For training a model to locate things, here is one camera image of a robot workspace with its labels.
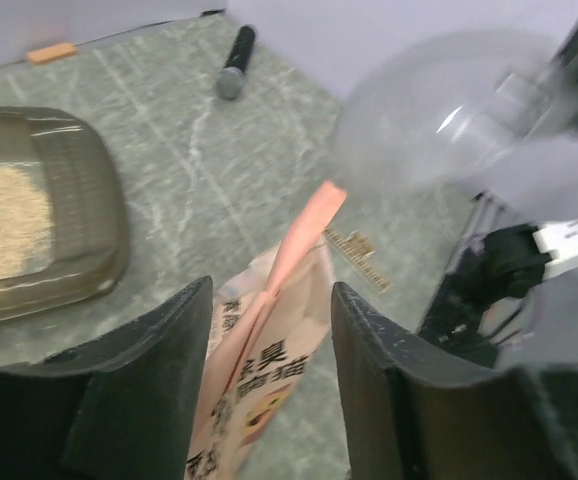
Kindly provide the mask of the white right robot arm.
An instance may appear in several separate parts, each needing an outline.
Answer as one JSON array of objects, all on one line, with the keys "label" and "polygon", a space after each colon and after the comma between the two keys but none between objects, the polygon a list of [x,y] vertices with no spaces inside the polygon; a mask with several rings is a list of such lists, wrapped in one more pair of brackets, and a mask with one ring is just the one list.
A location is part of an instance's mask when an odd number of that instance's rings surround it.
[{"label": "white right robot arm", "polygon": [[578,361],[578,21],[405,49],[347,98],[331,154],[375,310],[485,366]]}]

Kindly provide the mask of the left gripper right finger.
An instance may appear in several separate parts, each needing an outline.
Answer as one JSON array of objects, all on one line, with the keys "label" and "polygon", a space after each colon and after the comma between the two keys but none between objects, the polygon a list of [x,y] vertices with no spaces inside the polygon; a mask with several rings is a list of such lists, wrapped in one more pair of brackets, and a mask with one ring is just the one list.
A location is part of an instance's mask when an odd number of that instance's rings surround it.
[{"label": "left gripper right finger", "polygon": [[480,367],[343,282],[331,321],[354,478],[578,479],[578,364]]}]

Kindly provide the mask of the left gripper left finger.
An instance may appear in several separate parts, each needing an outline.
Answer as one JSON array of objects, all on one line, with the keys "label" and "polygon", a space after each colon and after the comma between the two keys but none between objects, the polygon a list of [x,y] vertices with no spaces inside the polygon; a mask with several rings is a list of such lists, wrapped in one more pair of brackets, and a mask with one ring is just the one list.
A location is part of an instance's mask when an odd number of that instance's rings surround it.
[{"label": "left gripper left finger", "polygon": [[202,277],[107,334],[0,367],[0,479],[180,479],[212,320]]}]

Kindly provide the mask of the pink cat litter bag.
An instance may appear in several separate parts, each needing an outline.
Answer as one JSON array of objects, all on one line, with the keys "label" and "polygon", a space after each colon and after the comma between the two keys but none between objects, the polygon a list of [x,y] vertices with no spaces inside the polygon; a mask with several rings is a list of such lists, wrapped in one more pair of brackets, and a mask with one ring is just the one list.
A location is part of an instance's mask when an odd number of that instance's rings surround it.
[{"label": "pink cat litter bag", "polygon": [[215,293],[185,478],[234,478],[329,333],[324,232],[345,199],[322,183],[284,238]]}]

